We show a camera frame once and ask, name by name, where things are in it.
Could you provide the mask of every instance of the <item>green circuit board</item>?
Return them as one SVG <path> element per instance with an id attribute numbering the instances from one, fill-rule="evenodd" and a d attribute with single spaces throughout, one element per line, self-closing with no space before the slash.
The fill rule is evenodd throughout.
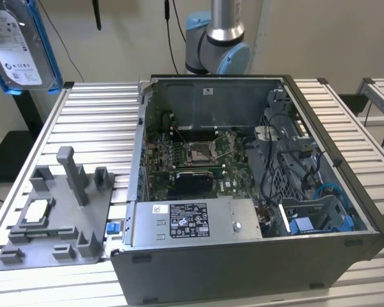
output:
<path id="1" fill-rule="evenodd" d="M 150 201 L 187 200 L 231 196 L 259 199 L 242 139 L 231 130 L 219 131 L 214 141 L 176 142 L 169 134 L 148 138 L 148 184 Z M 201 195 L 177 194 L 179 173 L 213 174 L 212 189 Z"/>

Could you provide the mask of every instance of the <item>metal frame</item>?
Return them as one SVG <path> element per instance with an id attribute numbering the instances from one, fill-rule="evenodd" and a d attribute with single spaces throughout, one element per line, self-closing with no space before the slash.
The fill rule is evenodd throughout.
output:
<path id="1" fill-rule="evenodd" d="M 384 114 L 384 79 L 364 78 L 357 93 L 365 95 Z"/>
<path id="2" fill-rule="evenodd" d="M 296 84 L 312 106 L 317 117 L 323 123 L 331 139 L 337 145 L 345 160 L 349 162 L 350 168 L 364 186 L 365 190 L 376 204 L 384 217 L 384 151 L 375 143 L 370 134 L 362 127 L 361 123 L 348 112 L 347 107 L 327 84 L 323 85 L 317 79 L 295 80 Z M 82 97 L 69 99 L 72 90 L 63 90 L 44 129 L 38 138 L 29 158 L 27 159 L 19 177 L 12 187 L 2 209 L 0 210 L 0 244 L 7 240 L 7 226 L 17 221 L 16 208 L 24 206 L 31 186 L 25 185 L 28 178 L 28 170 L 41 158 L 42 154 L 49 154 L 54 149 L 54 143 L 47 144 L 50 134 L 64 134 L 77 131 L 80 125 L 95 132 L 117 132 L 125 129 L 121 121 L 123 114 L 119 110 L 98 110 L 99 113 L 91 114 L 90 110 L 83 111 L 81 119 L 88 116 L 97 116 L 91 120 L 98 122 L 90 123 L 56 123 L 60 118 L 61 109 L 67 107 L 99 107 L 100 105 L 111 107 L 128 106 L 130 100 L 138 101 L 134 91 L 131 95 L 122 95 L 121 98 L 113 97 L 124 84 L 76 84 L 77 88 L 87 87 L 93 90 L 97 98 Z M 84 153 L 80 159 L 87 160 L 89 156 L 93 162 L 103 162 L 108 159 L 104 155 L 105 150 L 114 148 L 125 148 L 126 140 L 112 139 L 94 140 L 93 155 Z M 80 142 L 83 150 L 88 150 L 88 141 Z M 112 168 L 122 171 L 117 163 L 110 162 Z M 109 210 L 109 221 L 116 221 L 125 217 L 126 187 L 128 175 L 117 176 L 114 187 L 113 203 Z M 105 248 L 113 248 L 120 240 L 114 240 L 108 236 Z M 61 303 L 74 304 L 75 306 L 96 305 L 116 306 L 125 305 L 126 300 L 122 294 L 120 285 L 116 279 L 115 272 L 110 261 L 95 265 L 77 265 L 72 267 L 57 267 L 46 269 L 20 270 L 0 272 L 0 306 L 19 306 L 31 304 L 32 306 L 59 306 Z M 246 299 L 233 299 L 222 302 L 209 302 L 200 306 L 378 306 L 384 304 L 384 249 L 367 262 L 358 262 L 330 289 L 311 290 L 306 292 L 295 292 L 291 294 L 266 295 L 262 297 L 250 297 Z"/>

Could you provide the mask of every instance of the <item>blue drive bracket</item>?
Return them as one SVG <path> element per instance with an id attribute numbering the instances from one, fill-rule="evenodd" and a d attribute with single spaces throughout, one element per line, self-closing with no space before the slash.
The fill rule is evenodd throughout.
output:
<path id="1" fill-rule="evenodd" d="M 42 81 L 41 84 L 29 84 L 28 86 L 20 85 L 16 82 L 9 82 L 6 69 L 12 69 L 11 65 L 0 60 L 0 87 L 2 90 L 9 95 L 20 95 L 24 90 L 47 91 L 50 94 L 59 93 L 63 85 L 63 80 L 38 11 L 36 0 L 26 0 L 25 3 L 17 0 L 0 0 L 0 12 L 8 14 L 9 19 L 14 20 L 14 23 L 17 23 L 16 26 L 20 31 L 20 37 L 25 43 L 23 48 L 26 46 L 27 50 L 25 51 L 29 52 L 34 63 L 33 66 L 37 67 L 36 73 L 40 76 L 39 79 Z M 27 25 L 29 25 L 29 29 L 22 31 L 20 27 L 25 27 Z M 40 39 L 33 40 L 31 37 L 26 38 L 27 33 L 31 36 L 39 35 Z M 13 57 L 12 60 L 16 63 L 18 59 L 17 57 Z"/>

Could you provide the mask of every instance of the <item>metal slat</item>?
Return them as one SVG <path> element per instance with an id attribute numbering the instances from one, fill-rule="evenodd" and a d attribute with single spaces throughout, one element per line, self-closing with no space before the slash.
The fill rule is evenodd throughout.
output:
<path id="1" fill-rule="evenodd" d="M 71 132 L 51 134 L 48 143 L 84 142 L 84 141 L 120 141 L 133 140 L 135 131 L 125 132 Z"/>
<path id="2" fill-rule="evenodd" d="M 56 154 L 61 146 L 71 146 L 71 143 L 53 143 L 46 144 L 43 154 Z M 94 141 L 74 143 L 75 152 L 112 152 L 119 150 L 132 150 L 133 140 L 127 141 Z"/>
<path id="3" fill-rule="evenodd" d="M 81 106 L 137 106 L 138 96 L 134 98 L 112 98 L 112 99 L 72 99 L 65 102 L 65 107 Z"/>
<path id="4" fill-rule="evenodd" d="M 116 175 L 128 175 L 131 172 L 131 163 L 93 163 L 93 164 L 83 164 L 84 170 L 87 174 L 92 174 L 95 172 L 96 168 L 106 167 L 109 172 L 112 172 Z M 65 175 L 65 170 L 63 166 L 49 166 L 50 171 L 53 175 Z"/>
<path id="5" fill-rule="evenodd" d="M 52 132 L 92 132 L 92 131 L 135 131 L 136 122 L 132 123 L 58 123 Z"/>
<path id="6" fill-rule="evenodd" d="M 104 115 L 63 115 L 59 116 L 57 123 L 97 123 L 97 122 L 136 122 L 137 113 L 119 113 Z"/>
<path id="7" fill-rule="evenodd" d="M 102 152 L 102 153 L 75 153 L 74 161 L 78 164 L 91 164 L 91 163 L 119 163 L 131 162 L 132 151 L 127 152 Z M 42 155 L 38 165 L 60 165 L 57 161 L 56 154 Z"/>
<path id="8" fill-rule="evenodd" d="M 138 106 L 109 106 L 109 107 L 64 107 L 62 115 L 70 114 L 109 114 L 109 113 L 134 113 L 138 112 Z"/>

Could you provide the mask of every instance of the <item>black stand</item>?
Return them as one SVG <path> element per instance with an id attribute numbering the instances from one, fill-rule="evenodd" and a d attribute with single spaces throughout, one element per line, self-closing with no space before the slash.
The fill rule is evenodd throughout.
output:
<path id="1" fill-rule="evenodd" d="M 10 131 L 0 144 L 0 182 L 14 182 L 43 127 L 29 91 L 13 96 L 28 131 Z"/>
<path id="2" fill-rule="evenodd" d="M 369 99 L 363 94 L 340 94 L 339 97 L 355 116 L 361 113 Z"/>

